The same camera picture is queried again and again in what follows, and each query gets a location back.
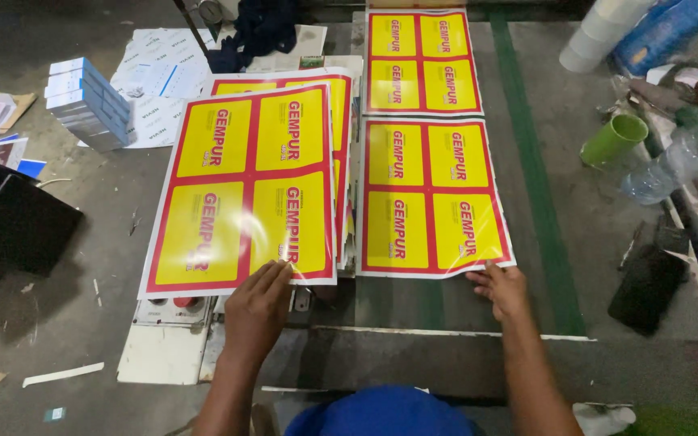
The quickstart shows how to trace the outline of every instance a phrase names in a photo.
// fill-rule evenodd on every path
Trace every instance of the red button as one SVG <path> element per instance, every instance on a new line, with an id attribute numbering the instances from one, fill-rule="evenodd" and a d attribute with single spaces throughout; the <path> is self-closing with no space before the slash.
<path id="1" fill-rule="evenodd" d="M 189 307 L 195 305 L 199 299 L 194 296 L 182 296 L 174 299 L 174 305 L 177 307 Z"/>

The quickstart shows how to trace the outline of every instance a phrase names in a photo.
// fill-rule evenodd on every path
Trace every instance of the stack of white boxes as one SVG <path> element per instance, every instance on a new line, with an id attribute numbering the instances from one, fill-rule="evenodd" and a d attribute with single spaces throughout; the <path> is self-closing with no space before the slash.
<path id="1" fill-rule="evenodd" d="M 96 151 L 129 144 L 128 102 L 84 57 L 50 65 L 45 98 L 58 121 Z"/>

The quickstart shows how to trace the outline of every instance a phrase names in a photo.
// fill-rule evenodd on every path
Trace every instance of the green cup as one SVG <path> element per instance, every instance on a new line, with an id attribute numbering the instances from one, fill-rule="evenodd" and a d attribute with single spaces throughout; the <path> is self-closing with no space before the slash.
<path id="1" fill-rule="evenodd" d="M 648 136 L 648 126 L 634 115 L 616 115 L 581 147 L 581 160 L 591 166 L 612 161 Z"/>

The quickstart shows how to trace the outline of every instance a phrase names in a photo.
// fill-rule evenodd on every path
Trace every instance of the hand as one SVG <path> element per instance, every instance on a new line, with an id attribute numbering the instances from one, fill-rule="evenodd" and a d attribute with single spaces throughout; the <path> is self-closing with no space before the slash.
<path id="1" fill-rule="evenodd" d="M 259 369 L 285 327 L 292 265 L 269 261 L 250 275 L 225 302 L 223 357 Z"/>
<path id="2" fill-rule="evenodd" d="M 486 261 L 486 270 L 468 272 L 467 278 L 478 284 L 473 291 L 494 303 L 492 314 L 500 323 L 515 317 L 529 317 L 527 278 L 515 267 L 500 268 Z"/>

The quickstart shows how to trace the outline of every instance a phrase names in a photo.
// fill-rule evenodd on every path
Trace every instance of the person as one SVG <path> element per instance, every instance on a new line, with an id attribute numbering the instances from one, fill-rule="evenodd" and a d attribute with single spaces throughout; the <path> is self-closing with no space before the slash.
<path id="1" fill-rule="evenodd" d="M 475 293 L 492 302 L 502 326 L 509 405 L 521 436 L 583 435 L 570 404 L 557 389 L 545 347 L 535 326 L 527 283 L 517 267 L 468 272 Z M 287 320 L 292 266 L 270 261 L 252 274 L 225 305 L 225 348 L 196 418 L 197 436 L 238 436 L 250 430 L 257 372 Z M 483 434 L 456 409 L 434 396 L 403 386 L 361 390 L 298 415 L 286 436 L 394 436 Z"/>

